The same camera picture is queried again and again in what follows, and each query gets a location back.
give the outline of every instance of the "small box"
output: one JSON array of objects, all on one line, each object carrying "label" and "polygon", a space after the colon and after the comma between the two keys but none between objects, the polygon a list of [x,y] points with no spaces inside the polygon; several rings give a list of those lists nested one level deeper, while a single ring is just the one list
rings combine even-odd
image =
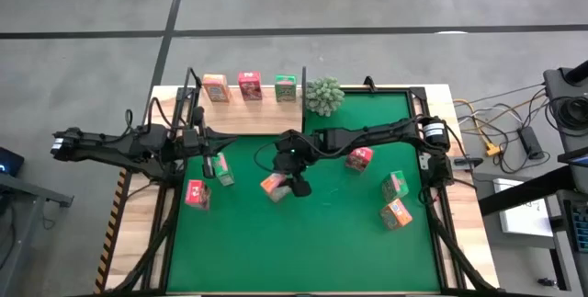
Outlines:
[{"label": "small box", "polygon": [[401,200],[393,200],[390,204],[386,205],[386,207],[379,212],[379,216],[382,218],[384,224],[386,224],[391,230],[404,227],[413,220],[413,217],[408,211],[406,211]]},{"label": "small box", "polygon": [[210,101],[228,103],[231,99],[231,91],[227,86],[227,76],[223,74],[204,74],[202,86],[209,94]]},{"label": "small box", "polygon": [[408,184],[402,171],[392,172],[384,177],[382,194],[386,202],[404,197],[408,193]]},{"label": "small box", "polygon": [[210,189],[201,180],[188,180],[186,204],[197,209],[208,210],[210,207]]},{"label": "small box", "polygon": [[240,72],[239,87],[243,100],[261,100],[261,74],[259,72]]},{"label": "small box", "polygon": [[279,173],[272,173],[262,183],[261,187],[267,196],[274,202],[279,202],[284,196],[288,195],[292,189],[290,187],[280,187],[279,185],[286,180],[286,176]]},{"label": "small box", "polygon": [[217,176],[217,179],[223,186],[226,187],[235,183],[231,168],[227,164],[227,160],[225,159],[223,153],[219,153],[214,158],[212,158],[212,166],[214,167],[214,172]]},{"label": "small box", "polygon": [[374,150],[368,147],[356,148],[345,159],[345,165],[359,172],[363,172],[368,167],[372,156],[374,156]]},{"label": "small box", "polygon": [[296,76],[276,75],[276,101],[296,101]]}]

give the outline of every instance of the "green surface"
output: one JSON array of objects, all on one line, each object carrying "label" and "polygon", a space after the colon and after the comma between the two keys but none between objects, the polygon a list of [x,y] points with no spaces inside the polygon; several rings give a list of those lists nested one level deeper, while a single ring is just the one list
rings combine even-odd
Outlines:
[{"label": "green surface", "polygon": [[[306,129],[356,129],[408,116],[405,95],[353,94],[330,118],[309,114]],[[362,174],[346,168],[344,157],[322,160],[305,173],[312,186],[309,197],[287,195],[274,203],[259,186],[268,173],[255,165],[253,154],[275,139],[244,136],[223,150],[235,184],[224,187],[207,180],[212,188],[209,211],[182,203],[169,291],[439,290],[410,145],[374,147]],[[266,148],[262,162],[271,166],[274,153]],[[200,165],[201,158],[190,160],[187,179],[201,178]],[[398,170],[410,188],[402,202],[413,221],[389,231],[379,218],[386,205],[381,182]]]}]

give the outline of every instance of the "robotic arm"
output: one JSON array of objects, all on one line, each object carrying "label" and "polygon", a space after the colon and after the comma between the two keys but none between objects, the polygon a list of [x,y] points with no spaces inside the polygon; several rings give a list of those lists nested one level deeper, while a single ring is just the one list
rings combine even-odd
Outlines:
[{"label": "robotic arm", "polygon": [[311,135],[286,131],[276,141],[274,171],[291,175],[283,186],[292,188],[295,196],[304,197],[311,194],[311,186],[301,174],[307,166],[319,159],[350,154],[358,147],[395,142],[409,143],[416,150],[431,155],[423,176],[426,185],[443,187],[452,183],[451,164],[446,156],[449,150],[447,126],[438,117],[417,116],[354,131],[327,128],[316,130]]},{"label": "robotic arm", "polygon": [[94,160],[107,165],[123,167],[133,173],[143,173],[153,182],[181,183],[183,174],[176,160],[203,156],[202,170],[207,178],[215,177],[211,158],[225,146],[236,140],[235,135],[215,132],[204,124],[204,109],[195,108],[188,113],[190,123],[180,130],[160,124],[129,128],[120,136],[81,131],[77,127],[53,134],[51,148],[53,158],[60,161],[79,162]]}]

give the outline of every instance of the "succulent plant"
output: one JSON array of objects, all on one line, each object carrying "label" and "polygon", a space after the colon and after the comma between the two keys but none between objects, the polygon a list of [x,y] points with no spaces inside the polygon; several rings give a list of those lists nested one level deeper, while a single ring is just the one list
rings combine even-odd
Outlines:
[{"label": "succulent plant", "polygon": [[344,96],[334,77],[311,81],[306,88],[306,108],[320,116],[329,117],[341,106]]}]

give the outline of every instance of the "green snack box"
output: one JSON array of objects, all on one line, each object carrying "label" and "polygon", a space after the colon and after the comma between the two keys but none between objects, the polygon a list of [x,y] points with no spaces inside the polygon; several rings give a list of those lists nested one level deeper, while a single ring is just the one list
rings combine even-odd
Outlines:
[{"label": "green snack box", "polygon": [[227,164],[227,160],[223,153],[219,153],[212,158],[212,166],[214,167],[214,172],[216,173],[217,178],[223,186],[230,186],[235,183],[231,168]]},{"label": "green snack box", "polygon": [[408,185],[402,171],[392,172],[382,182],[382,194],[386,202],[399,199],[408,193]]},{"label": "green snack box", "polygon": [[276,75],[276,101],[296,101],[296,76]]}]

